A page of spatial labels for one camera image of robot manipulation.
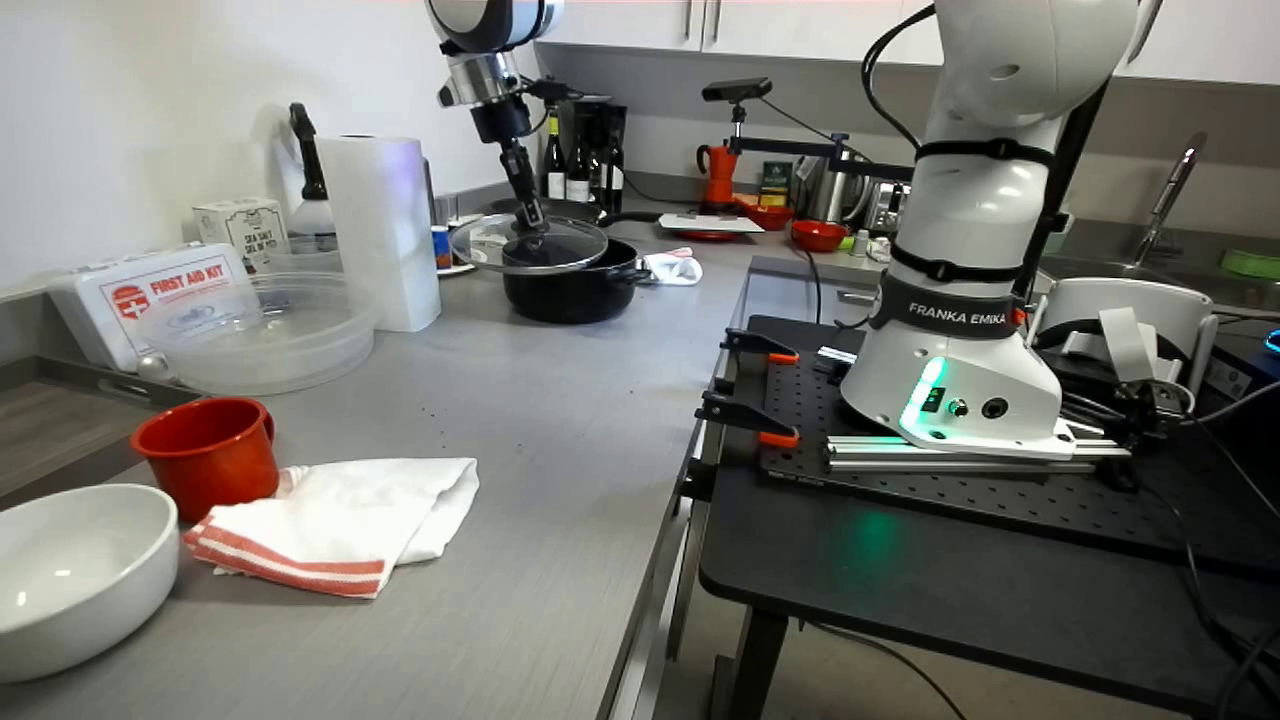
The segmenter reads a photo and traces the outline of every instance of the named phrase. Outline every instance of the power strip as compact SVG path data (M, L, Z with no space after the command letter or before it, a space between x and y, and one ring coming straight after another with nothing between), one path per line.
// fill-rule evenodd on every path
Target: power strip
M1266 332L1219 332L1204 385L1229 401L1280 380L1280 354L1266 348Z

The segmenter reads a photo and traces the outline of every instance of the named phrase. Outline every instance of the green light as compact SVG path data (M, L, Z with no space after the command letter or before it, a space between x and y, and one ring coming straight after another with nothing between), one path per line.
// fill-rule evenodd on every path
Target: green light
M900 554L900 528L888 513L870 509L845 525L840 548L845 578L870 588L892 576L892 559Z
M900 414L906 426L929 426L929 410L926 410L926 401L939 388L947 388L951 380L951 363L943 354L932 354L911 388L911 401Z

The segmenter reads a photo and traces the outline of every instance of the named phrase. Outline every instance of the paper towel roll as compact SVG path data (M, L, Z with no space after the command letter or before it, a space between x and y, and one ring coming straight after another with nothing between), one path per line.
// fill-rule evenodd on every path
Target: paper towel roll
M320 141L337 248L380 329L420 332L441 317L424 150L401 135Z

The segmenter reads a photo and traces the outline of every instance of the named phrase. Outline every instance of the white cloth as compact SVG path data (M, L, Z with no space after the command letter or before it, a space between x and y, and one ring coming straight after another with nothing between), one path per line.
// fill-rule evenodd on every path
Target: white cloth
M268 498L215 504L184 544L228 572L377 600L397 565L446 554L477 487L470 454L307 465Z
M658 284L702 284L703 281L703 264L694 255L694 248L650 252L643 264Z

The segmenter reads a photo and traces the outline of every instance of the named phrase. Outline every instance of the black pan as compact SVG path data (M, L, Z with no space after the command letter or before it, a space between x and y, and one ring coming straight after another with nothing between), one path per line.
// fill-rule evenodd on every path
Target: black pan
M597 324L619 317L636 284L650 271L633 244L607 238L604 255L586 269L547 271L547 277L503 277L509 298L519 317L543 324Z

